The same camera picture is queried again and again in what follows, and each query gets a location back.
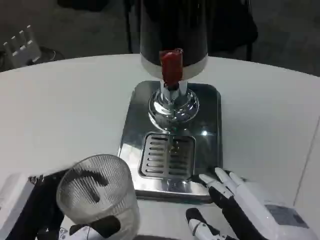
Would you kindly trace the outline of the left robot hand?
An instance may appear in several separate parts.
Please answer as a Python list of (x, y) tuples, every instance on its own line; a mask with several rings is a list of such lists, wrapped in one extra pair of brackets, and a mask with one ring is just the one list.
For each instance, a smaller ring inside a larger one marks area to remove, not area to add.
[(12, 174), (0, 190), (2, 240), (106, 240), (121, 230), (120, 220), (102, 219), (62, 227), (65, 215), (56, 202), (58, 185), (66, 170), (50, 175)]

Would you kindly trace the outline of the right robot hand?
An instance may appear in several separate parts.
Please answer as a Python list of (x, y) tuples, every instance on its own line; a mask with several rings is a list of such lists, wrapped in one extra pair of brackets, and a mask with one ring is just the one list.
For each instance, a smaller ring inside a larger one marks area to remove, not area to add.
[(197, 174), (238, 240), (316, 240), (318, 236), (296, 209), (254, 181), (215, 168), (215, 177)]

